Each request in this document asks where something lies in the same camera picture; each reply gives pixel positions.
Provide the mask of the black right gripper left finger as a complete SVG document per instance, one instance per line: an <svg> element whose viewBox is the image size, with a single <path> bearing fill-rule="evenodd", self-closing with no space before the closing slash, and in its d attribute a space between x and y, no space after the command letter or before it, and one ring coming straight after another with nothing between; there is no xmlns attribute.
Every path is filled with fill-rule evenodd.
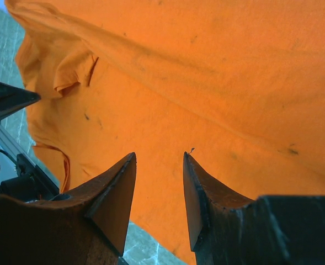
<svg viewBox="0 0 325 265"><path fill-rule="evenodd" d="M0 264L125 264L135 180L132 152L51 200L0 194Z"/></svg>

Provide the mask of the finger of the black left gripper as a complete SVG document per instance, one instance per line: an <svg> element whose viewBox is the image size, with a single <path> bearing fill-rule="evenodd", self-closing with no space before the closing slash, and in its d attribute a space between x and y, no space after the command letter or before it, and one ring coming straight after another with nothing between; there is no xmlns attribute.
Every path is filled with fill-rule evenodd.
<svg viewBox="0 0 325 265"><path fill-rule="evenodd" d="M0 82L0 121L41 99L40 95Z"/></svg>

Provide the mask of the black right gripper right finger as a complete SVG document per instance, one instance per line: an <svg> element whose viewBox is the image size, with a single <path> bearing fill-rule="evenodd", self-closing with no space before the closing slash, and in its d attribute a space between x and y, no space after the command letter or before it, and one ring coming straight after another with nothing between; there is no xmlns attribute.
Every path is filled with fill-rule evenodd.
<svg viewBox="0 0 325 265"><path fill-rule="evenodd" d="M325 196L251 200L185 153L183 186L197 264L325 264Z"/></svg>

